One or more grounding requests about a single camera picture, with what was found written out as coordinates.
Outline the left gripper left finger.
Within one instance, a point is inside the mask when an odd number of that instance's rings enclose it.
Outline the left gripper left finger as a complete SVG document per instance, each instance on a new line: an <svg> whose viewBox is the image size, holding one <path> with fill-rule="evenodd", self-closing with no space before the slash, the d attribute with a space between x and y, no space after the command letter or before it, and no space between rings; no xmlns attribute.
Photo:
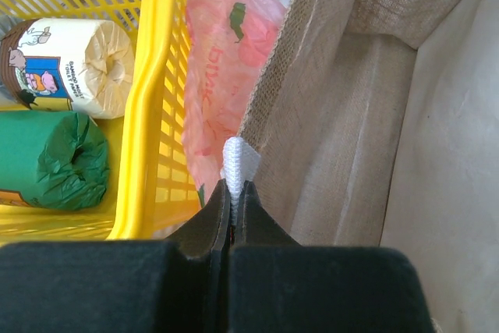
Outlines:
<svg viewBox="0 0 499 333"><path fill-rule="evenodd" d="M1 248L4 332L222 332L230 195L166 239Z"/></svg>

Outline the pink plastic grocery bag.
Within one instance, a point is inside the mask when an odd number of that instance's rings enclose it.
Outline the pink plastic grocery bag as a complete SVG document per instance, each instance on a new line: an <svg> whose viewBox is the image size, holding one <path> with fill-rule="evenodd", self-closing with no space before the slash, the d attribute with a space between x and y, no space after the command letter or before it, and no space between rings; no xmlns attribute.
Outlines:
<svg viewBox="0 0 499 333"><path fill-rule="evenodd" d="M278 0L187 0L182 144L201 204L220 179L223 146L239 130L284 15Z"/></svg>

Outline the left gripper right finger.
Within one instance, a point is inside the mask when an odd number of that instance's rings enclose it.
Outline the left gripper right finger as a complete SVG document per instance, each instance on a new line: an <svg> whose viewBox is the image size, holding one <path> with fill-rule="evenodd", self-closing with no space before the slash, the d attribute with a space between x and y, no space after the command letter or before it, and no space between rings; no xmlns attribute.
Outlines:
<svg viewBox="0 0 499 333"><path fill-rule="evenodd" d="M432 332L409 259L377 246L302 246L240 196L228 266L231 332Z"/></svg>

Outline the brown burlap tote bag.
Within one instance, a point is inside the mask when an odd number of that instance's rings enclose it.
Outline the brown burlap tote bag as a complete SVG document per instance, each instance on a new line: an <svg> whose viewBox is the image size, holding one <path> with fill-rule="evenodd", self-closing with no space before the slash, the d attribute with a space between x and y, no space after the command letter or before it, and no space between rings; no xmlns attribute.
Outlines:
<svg viewBox="0 0 499 333"><path fill-rule="evenodd" d="M308 245L388 246L439 332L498 329L498 0L281 0L239 135Z"/></svg>

